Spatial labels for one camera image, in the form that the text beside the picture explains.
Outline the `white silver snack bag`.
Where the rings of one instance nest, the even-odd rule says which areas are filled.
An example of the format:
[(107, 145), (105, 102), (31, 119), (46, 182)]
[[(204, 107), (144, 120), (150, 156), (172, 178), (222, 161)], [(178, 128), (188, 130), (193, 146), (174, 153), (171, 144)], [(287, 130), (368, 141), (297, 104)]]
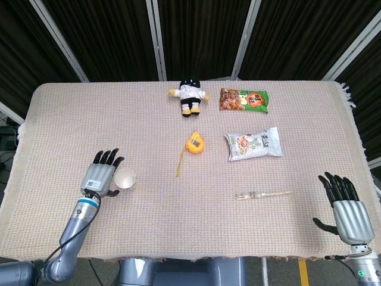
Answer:
[(227, 133), (224, 137), (229, 146), (229, 161), (283, 155), (277, 127), (256, 134)]

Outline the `white table leg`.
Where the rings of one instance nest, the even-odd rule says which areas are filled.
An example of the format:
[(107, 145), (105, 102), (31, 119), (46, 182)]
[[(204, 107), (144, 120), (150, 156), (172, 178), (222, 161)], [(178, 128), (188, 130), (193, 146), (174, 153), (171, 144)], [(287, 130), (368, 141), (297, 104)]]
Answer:
[(267, 259), (265, 257), (262, 257), (261, 258), (261, 273), (262, 273), (263, 286), (269, 286), (267, 271), (268, 271)]

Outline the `green orange snack bag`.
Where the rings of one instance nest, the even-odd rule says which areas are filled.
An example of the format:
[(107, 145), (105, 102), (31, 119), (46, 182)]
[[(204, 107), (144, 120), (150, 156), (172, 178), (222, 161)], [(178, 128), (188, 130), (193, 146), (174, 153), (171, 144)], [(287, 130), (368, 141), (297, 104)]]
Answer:
[(259, 111), (268, 113), (267, 91), (247, 91), (222, 88), (220, 110)]

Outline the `dark curtain panel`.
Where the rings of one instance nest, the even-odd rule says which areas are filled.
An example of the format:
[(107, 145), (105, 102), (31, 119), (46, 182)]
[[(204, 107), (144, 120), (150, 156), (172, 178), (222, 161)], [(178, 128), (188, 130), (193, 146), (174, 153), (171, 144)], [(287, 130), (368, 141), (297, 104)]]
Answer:
[(157, 0), (167, 80), (231, 76), (251, 0)]
[(238, 77), (320, 80), (381, 0), (262, 0)]
[(29, 0), (0, 0), (0, 102), (25, 118), (40, 85), (78, 81)]
[(91, 82), (157, 81), (145, 0), (43, 0)]

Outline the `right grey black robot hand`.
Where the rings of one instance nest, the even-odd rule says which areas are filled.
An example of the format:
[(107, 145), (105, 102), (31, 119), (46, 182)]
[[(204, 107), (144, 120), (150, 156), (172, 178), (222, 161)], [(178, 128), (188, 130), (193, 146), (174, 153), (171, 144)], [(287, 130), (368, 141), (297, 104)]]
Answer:
[(348, 245), (369, 244), (375, 238), (367, 209), (354, 184), (346, 177), (325, 172), (318, 176), (333, 211), (336, 225), (327, 225), (314, 217), (314, 224), (322, 231), (339, 236)]

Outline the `beige woven tablecloth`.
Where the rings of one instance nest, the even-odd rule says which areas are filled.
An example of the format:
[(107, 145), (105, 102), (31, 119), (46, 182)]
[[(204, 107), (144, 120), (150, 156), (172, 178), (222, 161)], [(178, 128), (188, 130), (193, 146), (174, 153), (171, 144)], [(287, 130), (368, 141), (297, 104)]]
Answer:
[[(343, 84), (322, 81), (202, 82), (211, 98), (184, 118), (167, 92), (175, 82), (46, 83), (33, 93), (0, 206), (0, 257), (44, 259), (80, 197), (98, 151), (118, 148), (134, 190), (102, 200), (82, 257), (180, 258), (345, 254), (313, 223), (334, 218), (318, 179), (355, 185), (381, 253), (381, 205)], [(220, 110), (222, 88), (267, 91), (268, 113)], [(283, 155), (229, 161), (225, 134), (277, 127)], [(200, 154), (180, 154), (193, 131)], [(291, 194), (236, 200), (249, 192)]]

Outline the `grey robot torso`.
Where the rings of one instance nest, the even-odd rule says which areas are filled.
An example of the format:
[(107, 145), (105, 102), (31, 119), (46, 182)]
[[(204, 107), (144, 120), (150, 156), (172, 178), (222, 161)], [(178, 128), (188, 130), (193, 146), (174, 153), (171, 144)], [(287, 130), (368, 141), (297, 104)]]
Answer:
[(125, 259), (118, 286), (247, 286), (245, 259)]

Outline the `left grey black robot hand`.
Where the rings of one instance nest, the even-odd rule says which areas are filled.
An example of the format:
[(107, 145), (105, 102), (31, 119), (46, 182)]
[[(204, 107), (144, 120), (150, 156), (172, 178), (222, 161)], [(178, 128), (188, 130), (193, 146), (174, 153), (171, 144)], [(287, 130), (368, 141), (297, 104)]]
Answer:
[(97, 193), (100, 198), (116, 197), (120, 191), (110, 190), (111, 181), (124, 157), (117, 157), (118, 148), (106, 152), (98, 151), (93, 162), (89, 165), (80, 190), (83, 195)]

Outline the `green printed chopstick wrapper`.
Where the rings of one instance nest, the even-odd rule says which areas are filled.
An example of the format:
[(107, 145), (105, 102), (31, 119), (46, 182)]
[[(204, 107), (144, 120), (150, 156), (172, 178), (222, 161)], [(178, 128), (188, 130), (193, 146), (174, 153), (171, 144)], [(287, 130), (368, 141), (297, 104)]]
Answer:
[(259, 192), (249, 192), (249, 193), (242, 193), (242, 194), (236, 194), (235, 195), (235, 199), (237, 197), (240, 197), (240, 196), (250, 196), (250, 199), (259, 199), (259, 198), (268, 198), (268, 197), (277, 197), (277, 196), (283, 196), (283, 195), (288, 195), (288, 194), (291, 194), (292, 192), (291, 191), (286, 191), (286, 192), (270, 192), (270, 193), (267, 193), (267, 192), (262, 192), (262, 193), (259, 193)]

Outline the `plush doll white shirt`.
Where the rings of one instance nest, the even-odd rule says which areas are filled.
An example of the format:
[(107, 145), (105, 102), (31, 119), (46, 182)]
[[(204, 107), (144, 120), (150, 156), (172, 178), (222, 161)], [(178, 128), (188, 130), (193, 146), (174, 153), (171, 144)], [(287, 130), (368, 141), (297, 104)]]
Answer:
[(183, 79), (179, 88), (168, 90), (169, 96), (178, 97), (182, 108), (182, 116), (187, 118), (191, 115), (200, 114), (201, 100), (209, 100), (210, 94), (201, 89), (200, 81), (192, 77)]

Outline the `white paper cup leaf print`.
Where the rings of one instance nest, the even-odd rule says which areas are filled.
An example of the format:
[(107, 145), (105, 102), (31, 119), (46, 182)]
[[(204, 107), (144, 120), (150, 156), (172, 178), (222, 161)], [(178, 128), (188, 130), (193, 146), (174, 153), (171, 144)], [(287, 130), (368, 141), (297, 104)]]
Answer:
[(114, 182), (121, 189), (133, 190), (137, 184), (135, 172), (128, 167), (118, 169), (114, 175)]

